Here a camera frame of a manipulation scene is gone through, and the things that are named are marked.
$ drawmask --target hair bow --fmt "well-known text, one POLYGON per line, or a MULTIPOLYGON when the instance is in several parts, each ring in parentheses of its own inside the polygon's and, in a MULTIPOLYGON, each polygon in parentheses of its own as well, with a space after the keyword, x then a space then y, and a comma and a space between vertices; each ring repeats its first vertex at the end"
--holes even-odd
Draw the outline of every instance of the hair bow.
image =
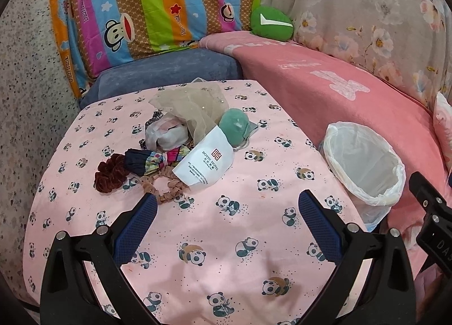
POLYGON ((185 145, 165 153, 129 149, 125 153, 124 168, 138 176, 151 175, 163 167, 177 166, 189 152, 190 150, 185 145))

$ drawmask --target green round object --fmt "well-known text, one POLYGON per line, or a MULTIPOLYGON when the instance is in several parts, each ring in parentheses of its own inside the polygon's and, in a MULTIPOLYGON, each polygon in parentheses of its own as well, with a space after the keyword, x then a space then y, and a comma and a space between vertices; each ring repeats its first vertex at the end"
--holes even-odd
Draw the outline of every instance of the green round object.
POLYGON ((293 24, 290 18, 282 11, 259 6, 251 13, 251 33, 256 36, 274 39, 277 41, 288 41, 293 35, 293 24))
POLYGON ((238 108, 228 109, 218 124, 231 146, 238 147, 251 133, 248 116, 238 108))

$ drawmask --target metal bolt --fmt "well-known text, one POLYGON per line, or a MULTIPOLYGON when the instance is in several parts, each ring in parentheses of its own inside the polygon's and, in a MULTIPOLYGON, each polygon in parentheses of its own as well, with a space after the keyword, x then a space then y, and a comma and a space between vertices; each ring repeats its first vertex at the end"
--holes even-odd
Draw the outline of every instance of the metal bolt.
POLYGON ((347 229, 352 233, 356 233, 359 231, 359 226, 356 223, 349 223, 347 229))
POLYGON ((96 233, 98 235, 105 235, 108 232, 108 227, 107 226, 100 226, 96 229, 96 233))
POLYGON ((56 234, 56 239, 63 239, 65 237, 66 237, 66 232, 64 232, 64 230, 61 230, 56 234))
POLYGON ((393 237, 399 237, 400 236, 400 232, 397 228, 391 228, 389 230, 389 233, 391 234, 391 236, 393 237))

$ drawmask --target white bow print on blanket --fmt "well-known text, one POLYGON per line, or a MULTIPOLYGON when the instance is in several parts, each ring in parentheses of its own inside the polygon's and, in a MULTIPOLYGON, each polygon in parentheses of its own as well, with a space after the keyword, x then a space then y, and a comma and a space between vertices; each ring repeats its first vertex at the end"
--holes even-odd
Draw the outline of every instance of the white bow print on blanket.
POLYGON ((332 82, 333 84, 330 84, 329 87, 350 101, 354 101, 356 99, 355 92, 357 91, 365 93, 370 92, 370 89, 368 87, 365 87, 364 85, 355 82, 354 80, 346 81, 344 78, 341 78, 333 71, 312 71, 311 74, 332 82))

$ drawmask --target red star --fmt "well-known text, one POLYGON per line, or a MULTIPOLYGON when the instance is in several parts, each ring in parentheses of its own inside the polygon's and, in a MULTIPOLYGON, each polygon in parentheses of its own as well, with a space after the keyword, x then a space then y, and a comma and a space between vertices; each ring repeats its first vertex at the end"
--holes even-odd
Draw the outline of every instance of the red star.
POLYGON ((171 14, 179 14, 182 7, 177 4, 174 4, 174 6, 172 6, 170 9, 171 9, 171 14))

